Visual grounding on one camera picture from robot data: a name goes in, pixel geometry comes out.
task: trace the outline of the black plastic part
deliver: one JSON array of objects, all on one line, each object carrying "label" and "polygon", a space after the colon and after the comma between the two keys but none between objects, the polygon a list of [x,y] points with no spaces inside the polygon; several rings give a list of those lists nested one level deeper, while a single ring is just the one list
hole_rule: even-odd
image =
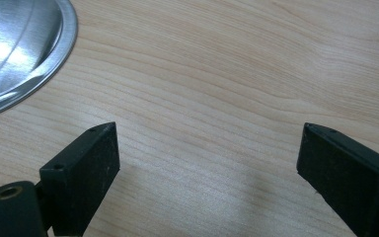
[{"label": "black plastic part", "polygon": [[88,129],[40,170],[0,187],[0,237],[82,236],[119,170],[115,122]]},{"label": "black plastic part", "polygon": [[55,235],[84,234],[118,170],[114,122],[88,129],[39,170]]},{"label": "black plastic part", "polygon": [[306,123],[298,174],[357,236],[379,237],[379,154],[328,127]]},{"label": "black plastic part", "polygon": [[36,189],[22,181],[0,187],[0,237],[47,236],[42,225]]}]

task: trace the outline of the screw hole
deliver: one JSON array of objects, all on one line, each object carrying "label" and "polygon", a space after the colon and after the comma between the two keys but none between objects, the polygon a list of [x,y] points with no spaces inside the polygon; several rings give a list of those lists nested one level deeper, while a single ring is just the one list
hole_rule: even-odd
[{"label": "screw hole", "polygon": [[0,192],[0,200],[16,197],[22,191],[23,191],[23,188],[20,186],[7,188]]},{"label": "screw hole", "polygon": [[53,166],[54,170],[61,170],[61,169],[63,169],[63,167],[64,167],[64,165],[61,165],[61,164],[55,164]]}]

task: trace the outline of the stainless steel bowl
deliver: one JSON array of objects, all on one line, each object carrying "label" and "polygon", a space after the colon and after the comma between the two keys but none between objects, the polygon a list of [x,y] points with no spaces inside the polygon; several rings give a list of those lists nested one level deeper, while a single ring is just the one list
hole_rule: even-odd
[{"label": "stainless steel bowl", "polygon": [[0,112],[42,86],[77,36],[68,0],[0,0]]}]

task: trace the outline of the light wooden surface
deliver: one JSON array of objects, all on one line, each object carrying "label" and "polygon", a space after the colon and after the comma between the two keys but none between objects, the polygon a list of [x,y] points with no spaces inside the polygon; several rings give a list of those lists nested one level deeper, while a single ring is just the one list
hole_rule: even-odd
[{"label": "light wooden surface", "polygon": [[74,0],[79,37],[0,114],[0,186],[117,124],[85,236],[353,236],[297,175],[303,123],[379,152],[379,0]]}]

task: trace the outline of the wood grain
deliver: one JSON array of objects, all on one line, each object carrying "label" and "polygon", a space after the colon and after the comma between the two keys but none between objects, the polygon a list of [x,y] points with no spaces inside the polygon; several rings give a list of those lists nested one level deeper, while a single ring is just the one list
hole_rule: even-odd
[{"label": "wood grain", "polygon": [[86,236],[353,236],[296,172],[303,123],[379,152],[379,0],[73,0],[79,37],[0,114],[0,186],[117,124]]}]

